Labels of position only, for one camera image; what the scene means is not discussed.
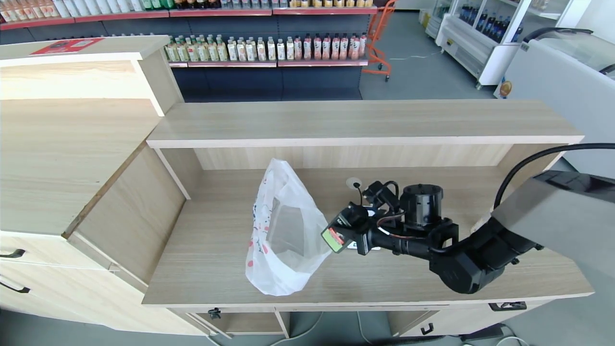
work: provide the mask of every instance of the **wooden countertop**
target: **wooden countertop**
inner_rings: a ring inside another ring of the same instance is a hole
[[[199,188],[177,220],[144,304],[206,312],[213,307],[466,304],[593,292],[572,260],[548,249],[524,254],[519,265],[508,266],[500,278],[472,295],[448,289],[424,260],[389,251],[361,256],[347,249],[331,254],[302,291],[287,297],[266,296],[245,277],[252,204],[263,174],[262,170],[202,173]],[[357,202],[357,192],[346,187],[348,177],[365,183],[396,180],[401,187],[421,182],[441,185],[445,190],[442,214],[459,224],[462,238],[489,210],[504,176],[497,167],[300,169],[297,174],[328,220],[348,201]]]
[[[3,231],[61,235],[159,121],[149,100],[4,100]]]
[[[169,43],[166,35],[105,38],[76,53],[30,55],[56,41],[0,46],[0,67],[119,60],[143,60]]]
[[[179,103],[153,148],[570,143],[582,134],[540,101]]]

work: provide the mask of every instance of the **red sign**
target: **red sign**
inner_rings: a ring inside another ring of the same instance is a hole
[[[104,38],[62,39],[30,55],[75,53],[102,40],[104,40]]]

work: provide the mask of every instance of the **checkout counter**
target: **checkout counter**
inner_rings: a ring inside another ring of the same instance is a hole
[[[245,277],[245,258],[271,158],[291,164],[327,219],[356,198],[349,177],[440,185],[442,215],[463,238],[512,166],[583,135],[526,100],[184,103],[167,41],[0,50],[0,307],[228,337],[289,337],[291,312],[385,311],[392,336],[432,336],[593,293],[572,260],[548,249],[473,295],[448,289],[425,261],[348,250],[330,255],[302,291],[263,295]],[[512,185],[558,157],[527,165]],[[493,308],[511,302],[524,304]]]

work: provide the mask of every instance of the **drawer handle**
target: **drawer handle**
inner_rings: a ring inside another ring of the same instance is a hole
[[[29,288],[27,288],[27,287],[24,287],[24,288],[22,288],[22,289],[14,289],[14,288],[10,287],[10,286],[9,286],[9,285],[7,285],[7,284],[3,284],[3,283],[0,283],[0,284],[1,284],[2,286],[4,286],[4,287],[6,287],[6,288],[10,289],[11,291],[15,291],[15,292],[17,292],[17,293],[28,293],[28,292],[30,292],[30,289],[29,289]]]
[[[489,303],[489,307],[495,311],[517,311],[517,310],[527,310],[528,306],[525,302],[506,302],[506,303]]]
[[[428,326],[429,326],[428,330],[425,330],[425,328],[421,327],[421,334],[427,335],[427,334],[431,333],[432,331],[434,331],[434,324],[433,323],[429,323]]]
[[[24,249],[17,249],[13,251],[12,254],[0,255],[0,257],[5,258],[5,259],[18,259],[19,257],[23,256],[23,254],[25,253],[26,251]]]

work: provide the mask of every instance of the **chest freezer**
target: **chest freezer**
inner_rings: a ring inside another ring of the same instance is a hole
[[[583,132],[581,143],[615,142],[615,45],[590,30],[535,31],[494,96],[542,100]],[[570,151],[564,158],[579,172],[615,177],[615,150]]]

